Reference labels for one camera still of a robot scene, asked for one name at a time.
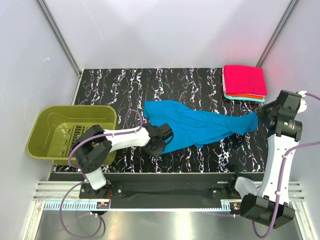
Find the blue t shirt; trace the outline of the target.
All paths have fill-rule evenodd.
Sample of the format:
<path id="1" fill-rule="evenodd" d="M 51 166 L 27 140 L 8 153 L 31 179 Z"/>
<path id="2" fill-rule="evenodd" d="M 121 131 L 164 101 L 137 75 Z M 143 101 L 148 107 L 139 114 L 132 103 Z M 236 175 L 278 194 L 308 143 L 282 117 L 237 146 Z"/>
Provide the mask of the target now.
<path id="1" fill-rule="evenodd" d="M 173 100 L 146 101 L 143 116 L 151 125 L 168 124 L 173 131 L 173 140 L 162 151 L 164 154 L 190 146 L 219 142 L 231 135 L 243 136 L 254 132 L 259 120 L 255 112 L 244 116 L 229 116 L 204 110 L 193 110 Z"/>

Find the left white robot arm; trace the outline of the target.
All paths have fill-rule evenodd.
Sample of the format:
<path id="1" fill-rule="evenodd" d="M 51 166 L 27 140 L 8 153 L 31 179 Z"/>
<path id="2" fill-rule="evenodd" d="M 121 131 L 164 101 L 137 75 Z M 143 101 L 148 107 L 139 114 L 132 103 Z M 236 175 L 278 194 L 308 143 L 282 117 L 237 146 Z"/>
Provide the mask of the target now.
<path id="1" fill-rule="evenodd" d="M 101 166 L 110 152 L 140 147 L 157 158 L 173 137 L 173 130 L 167 123 L 161 126 L 144 123 L 123 130 L 108 130 L 93 125 L 73 143 L 69 157 L 75 157 L 85 181 L 90 184 L 90 192 L 97 198 L 103 198 L 108 193 L 108 186 Z"/>

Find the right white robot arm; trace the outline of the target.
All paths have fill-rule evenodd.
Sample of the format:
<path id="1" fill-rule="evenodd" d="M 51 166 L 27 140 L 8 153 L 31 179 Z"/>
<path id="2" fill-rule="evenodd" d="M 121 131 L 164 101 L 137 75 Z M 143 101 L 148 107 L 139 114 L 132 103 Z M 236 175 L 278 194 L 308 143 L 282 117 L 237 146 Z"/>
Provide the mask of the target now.
<path id="1" fill-rule="evenodd" d="M 307 109 L 305 97 L 306 91 L 282 90 L 276 100 L 256 109 L 267 128 L 268 154 L 262 182 L 256 187 L 253 180 L 238 176 L 227 185 L 230 197 L 241 197 L 240 216 L 270 229 L 295 217 L 295 210 L 289 206 L 289 181 L 303 131 L 302 122 L 295 117 Z"/>

